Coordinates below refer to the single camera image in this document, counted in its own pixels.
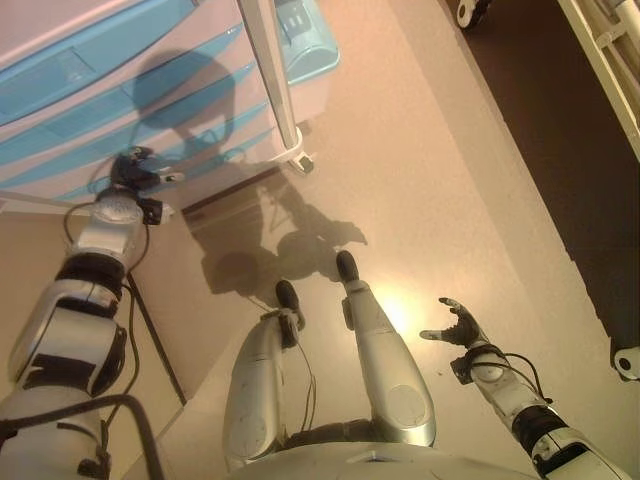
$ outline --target plastic drawer unit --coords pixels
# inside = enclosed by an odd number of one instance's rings
[[[286,159],[235,0],[37,1],[0,6],[0,196],[90,201],[113,155],[144,145],[149,169],[184,173],[160,196],[186,207]],[[337,47],[312,2],[280,2],[277,18],[303,120],[326,92],[302,88],[335,67]]]

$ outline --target black cable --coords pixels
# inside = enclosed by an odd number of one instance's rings
[[[309,419],[309,426],[306,427],[306,430],[311,430],[311,426],[313,425],[313,419],[316,415],[317,383],[316,383],[316,376],[311,371],[311,365],[309,364],[309,359],[307,358],[307,354],[305,353],[304,348],[302,348],[302,345],[300,344],[300,340],[298,340],[298,348],[300,348],[302,357],[304,358],[304,361],[307,364],[307,371],[309,372],[309,387],[307,388],[307,400],[306,400],[305,409],[304,409],[304,419],[302,420],[302,426],[300,427],[300,432],[303,432],[305,430],[305,425],[307,424],[307,418],[309,418],[309,401],[310,400],[312,400],[313,406],[311,407],[311,418]]]
[[[138,258],[138,260],[136,260],[135,263],[131,265],[131,268],[129,268],[128,273],[133,272],[133,270],[142,263],[142,260],[144,260],[144,257],[147,256],[147,252],[149,251],[149,245],[151,243],[151,235],[149,235],[149,225],[147,225],[146,223],[144,224],[144,233],[145,233],[144,249],[142,250],[142,255],[140,255],[140,258]]]
[[[79,210],[84,207],[88,207],[89,205],[93,205],[93,202],[85,202],[74,205],[69,210],[67,210],[64,214],[64,218],[62,219],[62,228],[64,228],[64,234],[67,237],[67,240],[71,245],[73,245],[73,237],[71,236],[71,231],[69,230],[69,218],[76,210]]]
[[[524,373],[522,373],[517,368],[512,367],[511,365],[506,365],[504,363],[498,363],[498,362],[473,362],[471,364],[471,368],[473,367],[499,367],[499,368],[506,368],[507,370],[511,370],[512,372],[517,373],[522,378],[524,378],[527,381],[527,383],[531,385],[531,388],[533,389],[533,391],[537,392],[540,396],[542,396],[542,394],[538,391],[538,389],[533,384],[533,382],[529,379],[529,377],[527,377]]]
[[[129,340],[131,342],[131,350],[133,351],[133,375],[131,376],[131,380],[129,380],[129,383],[127,384],[125,389],[122,391],[122,395],[127,395],[131,391],[131,388],[133,388],[133,385],[136,383],[138,374],[140,373],[140,355],[138,352],[136,337],[133,334],[133,318],[136,305],[135,296],[133,294],[133,290],[129,285],[122,284],[122,288],[125,288],[129,292]],[[111,423],[113,423],[113,419],[115,418],[116,413],[118,413],[119,408],[120,405],[118,404],[113,407],[113,410],[111,410],[109,417],[107,417],[107,420],[105,421],[105,426],[107,427],[107,429],[111,426]]]
[[[138,427],[138,433],[140,434],[140,443],[142,444],[142,451],[147,464],[149,478],[152,480],[163,480],[164,474],[162,472],[162,466],[160,465],[160,459],[158,458],[158,451],[156,450],[156,445],[153,439],[151,425],[149,424],[149,420],[147,419],[140,402],[130,395],[109,395],[106,397],[98,397],[86,402],[77,403],[69,407],[52,410],[39,415],[33,415],[31,417],[0,420],[0,438],[6,439],[13,432],[22,430],[23,428],[55,422],[57,420],[62,420],[63,418],[80,415],[82,413],[111,405],[124,405],[131,411],[136,422],[136,426]]]
[[[542,385],[540,384],[540,377],[538,376],[538,370],[536,370],[536,367],[533,365],[533,362],[531,360],[529,360],[524,355],[520,355],[519,353],[505,353],[504,356],[519,358],[520,360],[524,360],[525,362],[527,362],[529,364],[529,367],[531,367],[531,371],[533,372],[533,378],[535,378],[536,386],[538,387],[538,393],[542,398],[546,400],[547,403],[553,403],[553,400],[551,398],[545,397],[544,393],[542,393]]]

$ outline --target caster wheel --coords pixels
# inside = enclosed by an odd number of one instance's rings
[[[487,13],[491,0],[460,0],[456,11],[456,21],[462,30],[470,30]]]
[[[291,166],[301,175],[307,175],[313,171],[315,164],[308,155],[301,155],[298,158],[289,160]]]

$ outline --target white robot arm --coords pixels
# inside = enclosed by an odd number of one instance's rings
[[[126,331],[113,317],[135,243],[143,225],[162,223],[169,213],[138,195],[169,181],[138,166],[150,153],[134,147],[116,158],[111,186],[98,195],[89,224],[14,346],[15,389],[0,403],[0,478],[108,478],[107,432],[96,408],[125,404],[150,434],[130,397],[95,399],[124,363]]]
[[[631,479],[582,433],[567,426],[547,399],[515,373],[505,354],[489,342],[464,306],[450,298],[440,301],[451,307],[458,323],[447,330],[424,330],[420,336],[467,348],[464,357],[451,362],[453,372],[462,384],[476,384],[542,478]]]

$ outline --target robot leg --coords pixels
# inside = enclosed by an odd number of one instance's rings
[[[276,291],[280,303],[290,308],[260,318],[247,335],[233,367],[223,431],[230,471],[280,449],[286,440],[282,350],[297,345],[304,320],[297,312],[297,297],[291,284],[280,282]]]
[[[0,403],[0,418],[21,418],[89,400],[79,389],[15,389]],[[0,440],[0,478],[108,478],[110,461],[97,411],[10,432]]]
[[[374,425],[389,442],[433,445],[433,402],[415,360],[369,285],[360,280],[351,254],[340,252],[336,262],[347,292],[345,320],[355,330]]]

